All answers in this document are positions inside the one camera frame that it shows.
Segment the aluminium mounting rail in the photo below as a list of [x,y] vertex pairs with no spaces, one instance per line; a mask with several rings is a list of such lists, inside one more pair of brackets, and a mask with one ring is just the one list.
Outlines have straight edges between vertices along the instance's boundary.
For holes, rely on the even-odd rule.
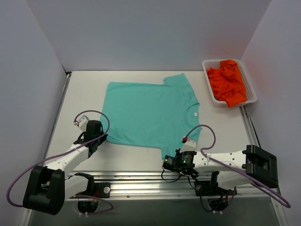
[[195,190],[191,187],[193,182],[188,182],[182,177],[176,182],[177,174],[161,171],[85,171],[94,176],[96,182],[111,183],[111,200],[166,200],[166,199],[195,199]]

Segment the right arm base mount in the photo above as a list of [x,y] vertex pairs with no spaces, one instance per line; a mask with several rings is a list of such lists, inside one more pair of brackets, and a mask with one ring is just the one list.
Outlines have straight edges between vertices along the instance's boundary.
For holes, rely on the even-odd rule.
[[216,185],[211,185],[210,181],[195,181],[194,190],[196,196],[200,198],[200,203],[204,211],[222,214],[231,204],[237,189],[225,190]]

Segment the teal t-shirt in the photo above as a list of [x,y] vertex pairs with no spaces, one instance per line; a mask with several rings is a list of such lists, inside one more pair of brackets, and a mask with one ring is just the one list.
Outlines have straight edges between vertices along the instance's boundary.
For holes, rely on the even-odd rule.
[[199,102],[185,74],[164,78],[163,84],[110,82],[102,113],[107,140],[118,145],[158,148],[174,156],[186,135],[198,141]]

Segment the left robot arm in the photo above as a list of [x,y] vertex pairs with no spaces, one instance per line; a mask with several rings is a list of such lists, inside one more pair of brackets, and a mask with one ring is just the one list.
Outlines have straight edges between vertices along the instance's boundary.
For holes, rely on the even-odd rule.
[[35,166],[30,173],[25,191],[23,206],[56,215],[66,200],[79,195],[83,197],[108,197],[98,187],[92,175],[86,173],[70,173],[81,162],[87,160],[106,140],[100,121],[86,122],[82,133],[69,149],[69,154],[45,165]]

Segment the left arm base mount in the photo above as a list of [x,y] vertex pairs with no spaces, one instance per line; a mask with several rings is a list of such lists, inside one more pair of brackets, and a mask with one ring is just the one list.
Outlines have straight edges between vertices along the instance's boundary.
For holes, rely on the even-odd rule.
[[[91,196],[93,197],[90,201],[78,201],[77,210],[80,213],[87,215],[96,215],[104,212],[108,212],[113,209],[112,203],[109,201],[105,201],[104,198],[109,198],[111,192],[111,184],[110,183],[95,183],[94,187],[90,191],[85,191],[77,194],[77,196]],[[109,208],[99,210],[100,203],[106,203],[109,205]]]

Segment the white plastic basket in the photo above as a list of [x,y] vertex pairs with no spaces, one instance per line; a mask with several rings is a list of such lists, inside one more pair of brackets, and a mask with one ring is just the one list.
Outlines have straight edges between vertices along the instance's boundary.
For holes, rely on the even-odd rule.
[[[223,61],[223,60],[226,60],[226,59],[211,59],[211,60],[205,60],[205,61],[202,62],[202,66],[203,66],[204,73],[205,73],[205,79],[207,81],[207,85],[209,87],[209,92],[210,92],[210,95],[211,95],[211,98],[212,98],[212,101],[213,101],[213,105],[215,107],[228,107],[228,106],[227,106],[226,102],[218,101],[218,100],[215,99],[206,71],[207,71],[207,69],[209,69],[211,67],[214,68],[214,69],[220,68],[220,62]],[[242,62],[237,60],[237,59],[232,59],[232,60],[234,60],[238,64],[239,71],[242,75],[242,80],[244,82],[245,89],[246,89],[246,95],[247,95],[247,101],[245,101],[243,103],[240,103],[240,104],[238,104],[234,107],[241,107],[241,106],[244,106],[246,104],[256,102],[257,101],[257,95],[254,91],[254,88],[252,86],[252,83],[250,82],[248,73],[246,72],[246,69],[244,68]]]

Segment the orange t-shirt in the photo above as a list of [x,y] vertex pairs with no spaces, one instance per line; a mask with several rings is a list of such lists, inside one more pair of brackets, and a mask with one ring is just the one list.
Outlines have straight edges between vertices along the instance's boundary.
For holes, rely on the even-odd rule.
[[216,100],[226,102],[229,108],[247,101],[242,75],[234,60],[223,60],[220,68],[211,67],[206,72]]

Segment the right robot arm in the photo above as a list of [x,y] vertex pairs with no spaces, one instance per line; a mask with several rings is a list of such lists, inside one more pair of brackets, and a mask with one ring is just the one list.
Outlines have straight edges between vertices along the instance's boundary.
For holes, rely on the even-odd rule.
[[231,153],[207,153],[196,159],[196,151],[176,150],[175,157],[166,156],[163,169],[185,176],[198,176],[205,172],[218,172],[209,182],[209,189],[220,194],[230,189],[231,184],[261,183],[269,188],[278,188],[277,157],[255,146]]

